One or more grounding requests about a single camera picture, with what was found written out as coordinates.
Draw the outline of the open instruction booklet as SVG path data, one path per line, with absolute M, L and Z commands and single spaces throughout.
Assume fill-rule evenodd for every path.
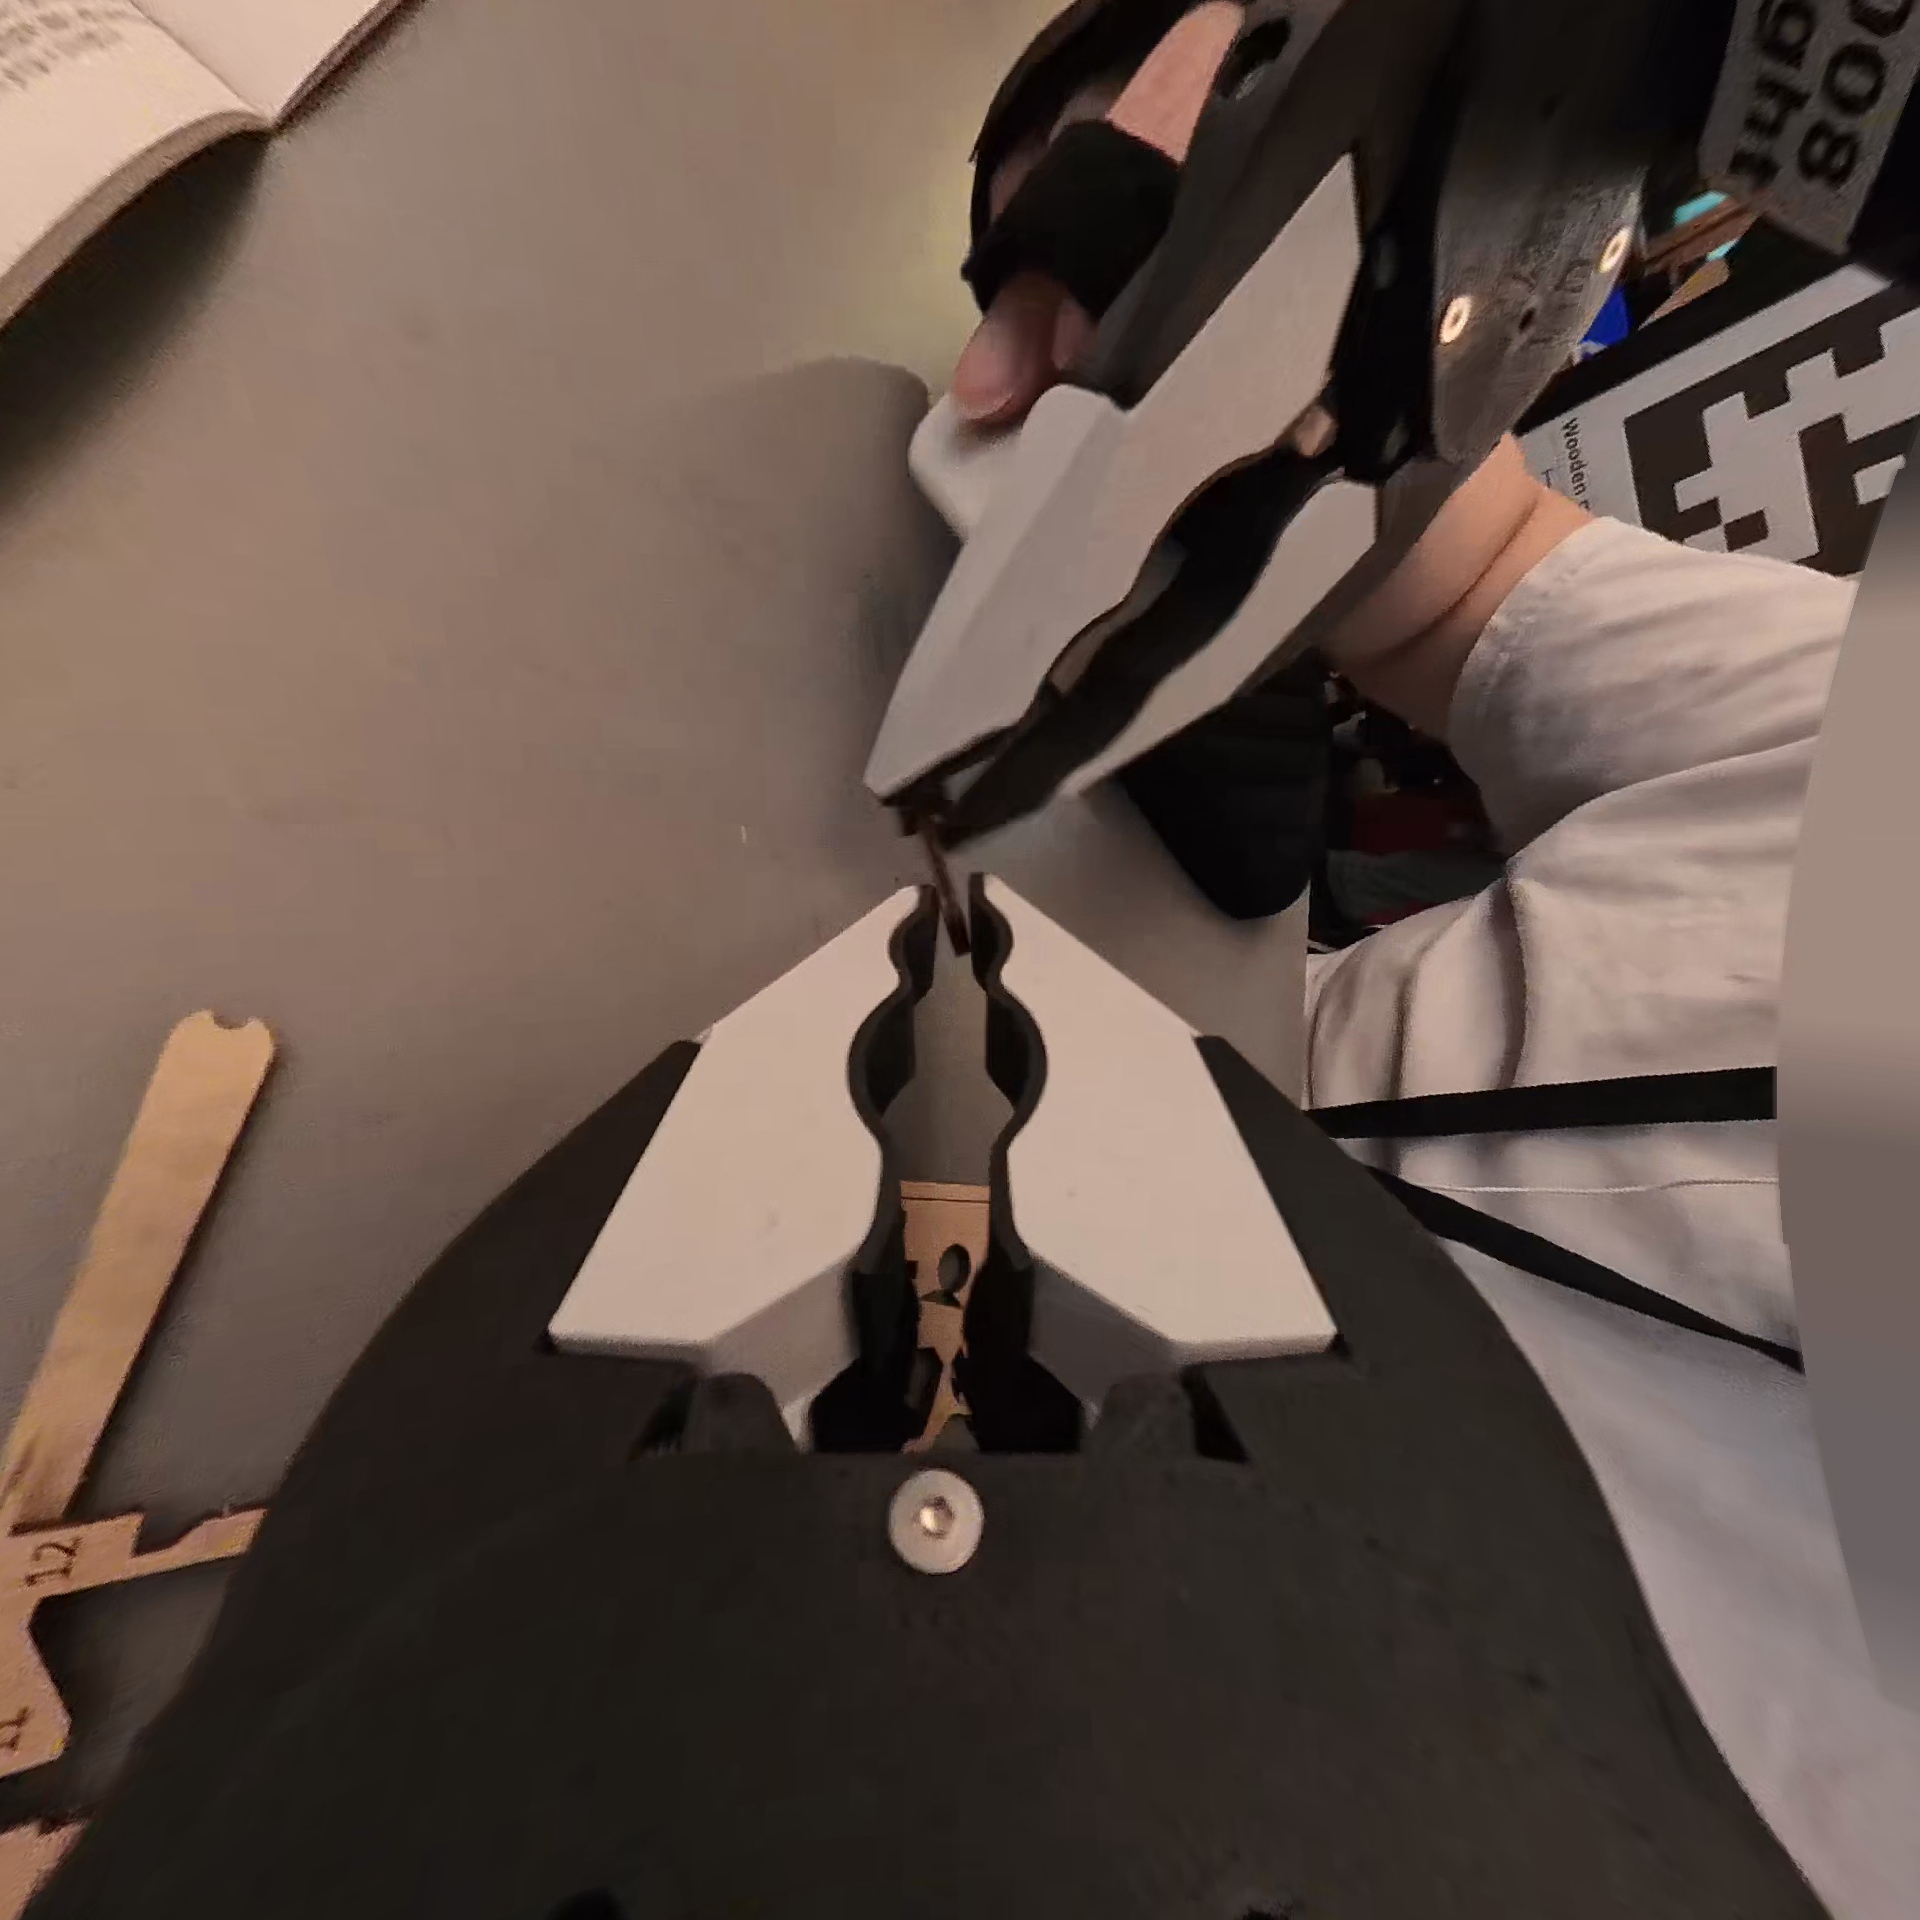
M 5 3 L 3 322 L 126 207 L 267 137 L 400 3 Z

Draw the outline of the box with black-white marker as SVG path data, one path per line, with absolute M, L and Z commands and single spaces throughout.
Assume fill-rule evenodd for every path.
M 1916 413 L 1913 283 L 1842 269 L 1771 293 L 1749 272 L 1564 376 L 1517 441 L 1587 513 L 1851 582 Z

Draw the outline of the dark cloth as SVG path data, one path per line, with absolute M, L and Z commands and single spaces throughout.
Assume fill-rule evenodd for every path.
M 1333 773 L 1329 673 L 1275 673 L 1118 773 L 1121 791 L 1214 910 L 1267 922 L 1309 887 Z

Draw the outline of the wooden frame strip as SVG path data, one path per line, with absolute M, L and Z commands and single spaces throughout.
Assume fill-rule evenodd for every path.
M 246 1553 L 267 1519 L 238 1510 L 195 1526 L 176 1544 L 142 1551 L 142 1517 L 9 1530 L 3 1542 L 3 1777 L 53 1765 L 73 1720 L 36 1647 L 43 1603 L 205 1569 Z

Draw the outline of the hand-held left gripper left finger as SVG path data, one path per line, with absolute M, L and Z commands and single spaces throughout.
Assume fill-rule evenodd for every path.
M 922 1411 L 922 1302 L 885 1115 L 945 930 L 902 887 L 692 1046 L 547 1337 L 750 1377 L 809 1440 Z

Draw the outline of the flat wooden stick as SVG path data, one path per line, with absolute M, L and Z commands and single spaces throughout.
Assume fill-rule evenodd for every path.
M 5 1530 L 59 1526 L 269 1079 L 261 1019 L 168 1035 L 5 1448 Z

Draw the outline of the person's right hand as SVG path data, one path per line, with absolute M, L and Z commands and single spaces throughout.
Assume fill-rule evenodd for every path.
M 1085 121 L 1112 121 L 1125 136 L 1185 160 L 1241 21 L 1243 6 L 1189 8 L 1139 62 L 1080 88 L 1005 153 L 993 177 L 989 216 L 1004 210 L 1059 137 Z M 952 373 L 956 413 L 984 431 L 1019 423 L 1077 366 L 1093 328 L 1093 318 L 1056 282 L 1034 272 L 1010 279 Z

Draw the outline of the person's right forearm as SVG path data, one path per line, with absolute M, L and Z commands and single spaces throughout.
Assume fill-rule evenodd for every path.
M 1480 790 L 1457 901 L 1592 803 L 1812 739 L 1857 591 L 1584 513 L 1502 439 L 1325 661 Z

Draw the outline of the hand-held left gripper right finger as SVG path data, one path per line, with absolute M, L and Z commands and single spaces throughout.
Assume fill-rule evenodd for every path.
M 966 1307 L 984 1453 L 1074 1453 L 1115 1385 L 1321 1358 L 1338 1325 L 1202 1034 L 1005 880 L 969 886 L 993 1147 Z

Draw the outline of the laser-cut wooden parts sheet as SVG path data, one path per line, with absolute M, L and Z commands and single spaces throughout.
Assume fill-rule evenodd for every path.
M 902 1184 L 901 1198 L 906 1279 L 920 1310 L 907 1379 L 920 1432 L 902 1453 L 969 1449 L 969 1294 L 989 1253 L 993 1200 L 985 1187 L 960 1184 Z

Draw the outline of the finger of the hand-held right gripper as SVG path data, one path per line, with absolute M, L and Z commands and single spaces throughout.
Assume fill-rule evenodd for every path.
M 1115 777 L 1321 640 L 1445 505 L 1445 467 L 1384 488 L 1264 461 L 1172 521 L 1121 603 L 1048 664 L 1035 702 L 956 794 L 957 835 L 994 835 Z
M 1037 400 L 882 717 L 876 800 L 902 803 L 1022 722 L 1177 513 L 1280 445 L 1329 382 L 1358 270 L 1353 159 L 1339 155 L 1141 402 L 1073 386 Z

